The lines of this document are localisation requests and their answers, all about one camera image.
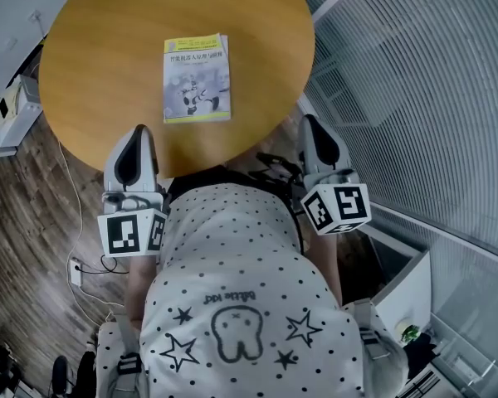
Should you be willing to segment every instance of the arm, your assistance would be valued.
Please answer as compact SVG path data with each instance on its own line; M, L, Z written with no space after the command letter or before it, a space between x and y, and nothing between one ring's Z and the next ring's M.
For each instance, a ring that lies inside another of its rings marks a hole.
M338 251L335 235L317 235L313 230L310 233L310 248L306 257L319 269L330 290L338 300L338 305L343 305L341 283L338 271Z
M149 286L157 276L156 259L134 256L129 261L129 278L125 293L125 310L133 327L142 328Z

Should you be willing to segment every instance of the power strip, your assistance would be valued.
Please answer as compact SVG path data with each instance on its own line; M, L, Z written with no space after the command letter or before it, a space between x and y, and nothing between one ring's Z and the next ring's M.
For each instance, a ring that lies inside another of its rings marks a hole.
M75 284L78 288L81 287L83 282L83 273L81 270L81 262L72 258L70 260L70 281L72 284Z

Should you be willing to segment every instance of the star print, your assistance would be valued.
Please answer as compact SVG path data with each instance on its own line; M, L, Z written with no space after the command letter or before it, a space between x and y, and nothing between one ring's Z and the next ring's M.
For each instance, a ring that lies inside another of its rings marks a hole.
M279 362L280 364L282 364L284 370L287 370L288 364L297 364L290 358L291 354L293 354L293 351L289 351L287 354L283 354L280 351L278 351L278 353L279 353L279 359L276 360L275 362Z
M173 359L173 362L175 362L176 372L179 371L179 368L181 368L183 362L193 362L195 364L199 364L199 361L190 355L193 344L196 342L197 338L194 338L192 341L184 343L183 345L181 345L178 340L173 337L173 335L170 336L170 339L172 340L172 349L161 352L160 355Z
M313 335L317 332L322 332L322 328L313 328L310 326L310 311L306 313L305 317L297 322L296 320L286 317L286 319L290 322L290 325L293 327L293 332L290 333L290 336L286 339L289 341L291 339L295 339L296 337L302 337L303 341L305 341L308 348L312 348L310 345L311 338L310 335Z
M181 311L181 308L177 308L177 310L179 311L179 315L177 317L173 317L173 320L178 320L179 321L179 326L181 324L183 324L184 322L189 322L193 318L189 314L191 309L192 309L192 307L190 307L186 311Z

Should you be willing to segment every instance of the book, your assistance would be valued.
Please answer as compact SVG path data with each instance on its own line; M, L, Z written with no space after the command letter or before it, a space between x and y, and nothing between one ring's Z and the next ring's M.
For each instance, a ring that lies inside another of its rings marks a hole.
M231 118L227 36L174 38L164 42L164 122Z

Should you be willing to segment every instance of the backpack strap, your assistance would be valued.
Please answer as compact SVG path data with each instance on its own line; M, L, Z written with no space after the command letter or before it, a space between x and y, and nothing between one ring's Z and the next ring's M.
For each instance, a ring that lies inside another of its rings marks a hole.
M149 398L148 379L140 359L139 339L127 315L114 313L125 355L114 367L98 398Z
M371 325L371 311L369 299L354 302L354 319L359 327L359 335L365 345L365 350L372 360L378 360L389 355L389 351L380 342L378 334Z

